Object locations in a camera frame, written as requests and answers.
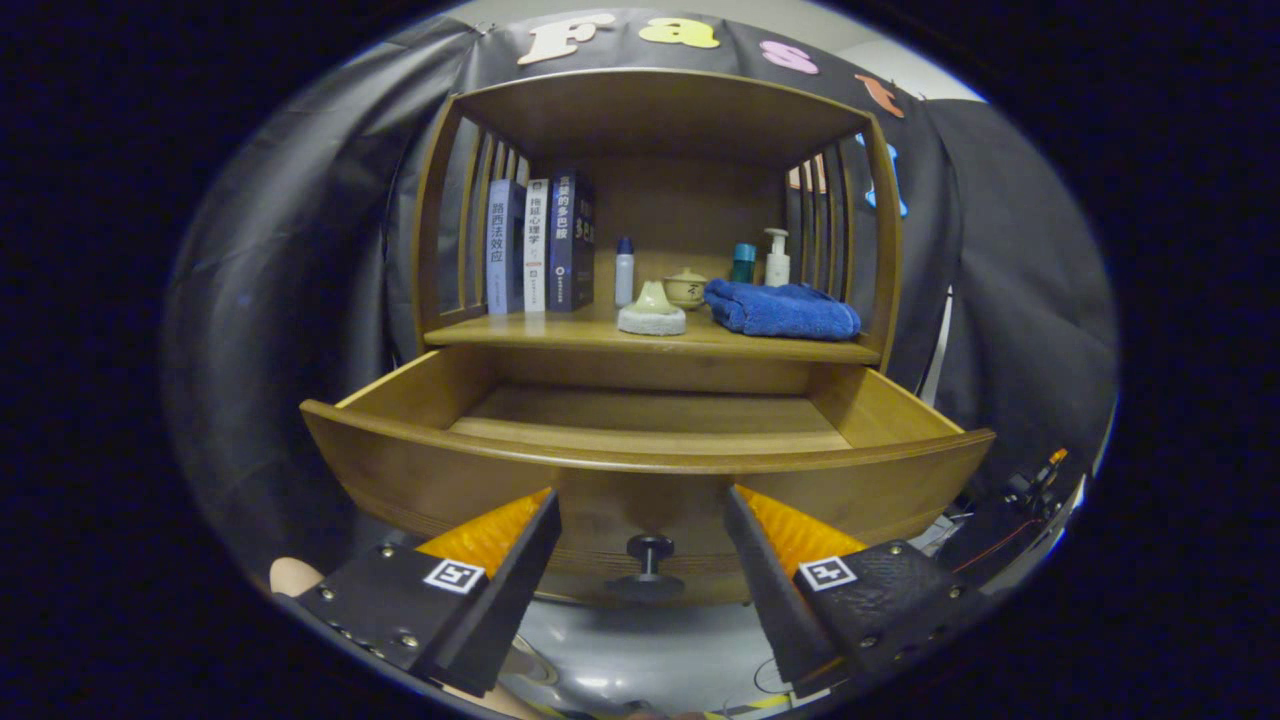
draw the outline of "orange letter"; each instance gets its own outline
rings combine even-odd
[[[877,105],[884,108],[886,110],[897,115],[899,118],[906,117],[906,114],[902,113],[901,108],[893,105],[893,94],[884,90],[884,86],[881,85],[878,79],[867,76],[854,76],[854,77],[863,81],[863,85],[867,86],[867,92],[872,94],[872,100],[874,100]]]
[[[516,64],[527,65],[540,60],[572,55],[577,51],[577,47],[570,45],[570,40],[586,42],[595,37],[595,26],[605,26],[612,22],[613,15],[599,14],[538,26],[529,31],[529,35],[534,36],[534,46],[529,49],[527,55],[516,60]]]

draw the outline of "shelf board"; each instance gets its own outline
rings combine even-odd
[[[657,455],[851,448],[803,396],[499,384],[449,432],[547,447]]]
[[[534,160],[662,155],[785,172],[868,124],[852,108],[781,85],[648,68],[525,78],[456,102]]]
[[[685,311],[686,332],[655,337],[617,329],[617,310],[608,304],[593,304],[575,313],[515,313],[481,315],[425,333],[426,345],[494,345],[507,347],[545,347],[552,350],[612,350],[622,352],[662,352],[719,357],[804,360],[876,365],[879,352],[860,341],[824,342],[777,337],[750,337],[732,333],[712,319],[710,307]]]

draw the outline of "ceramic lid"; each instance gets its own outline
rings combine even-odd
[[[698,282],[698,283],[708,282],[707,278],[704,278],[703,275],[699,275],[698,273],[695,273],[692,268],[681,268],[680,273],[677,273],[675,275],[667,275],[666,278],[662,278],[662,279],[664,279],[664,281],[689,281],[689,282]]]

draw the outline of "wooden cabinet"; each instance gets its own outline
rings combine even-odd
[[[865,158],[837,145],[855,133],[868,140]],[[763,243],[764,227],[785,224],[787,173],[819,154],[833,159],[824,182],[809,174],[801,191],[808,202],[820,186],[828,217],[820,223],[819,204],[801,204],[799,251],[804,266],[822,272],[792,281],[851,297],[855,229],[867,234],[877,247],[874,306],[855,341],[740,336],[714,324],[705,306],[689,313],[682,336],[616,329],[617,236],[635,238],[637,284],[681,266],[727,277],[736,242]],[[869,233],[844,211],[854,161],[869,163],[881,197]],[[593,305],[485,314],[475,209],[489,179],[516,177],[517,167],[532,177],[572,167],[593,179]],[[461,182],[461,200],[454,192],[444,201],[447,182]],[[892,348],[901,233],[892,167],[870,115],[712,73],[524,79],[445,102],[419,208],[422,355],[335,405],[308,400],[302,411],[352,498],[407,532],[439,534],[558,488],[563,534],[544,596],[611,602],[604,582],[636,570],[627,538],[657,532],[676,542],[662,568],[686,583],[677,602],[745,601],[721,524],[730,484],[864,542],[911,537],[959,493],[995,438],[961,430],[878,372]]]

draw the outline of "red wire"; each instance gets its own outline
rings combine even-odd
[[[1025,521],[1025,523],[1023,523],[1023,524],[1021,524],[1021,525],[1020,525],[1020,527],[1019,527],[1019,528],[1018,528],[1016,530],[1014,530],[1012,533],[1010,533],[1010,534],[1009,534],[1009,537],[1006,537],[1005,539],[1002,539],[1002,541],[997,542],[996,544],[993,544],[993,546],[988,547],[988,548],[986,550],[986,552],[983,552],[982,555],[979,555],[979,556],[974,557],[973,560],[970,560],[970,561],[965,562],[964,565],[961,565],[961,566],[956,568],[955,570],[952,570],[952,573],[959,573],[960,570],[964,570],[965,568],[968,568],[968,566],[973,565],[974,562],[977,562],[977,561],[982,560],[983,557],[986,557],[986,556],[991,555],[992,552],[996,552],[996,551],[997,551],[997,550],[1000,550],[1001,547],[1005,547],[1006,544],[1009,544],[1009,541],[1011,541],[1011,539],[1014,539],[1015,537],[1018,537],[1018,533],[1020,533],[1020,532],[1023,532],[1024,529],[1027,529],[1027,525],[1033,525],[1033,524],[1036,524],[1036,523],[1043,523],[1043,520],[1041,520],[1041,519],[1038,519],[1038,518],[1033,518],[1033,519],[1030,519],[1030,520],[1027,520],[1027,521]]]

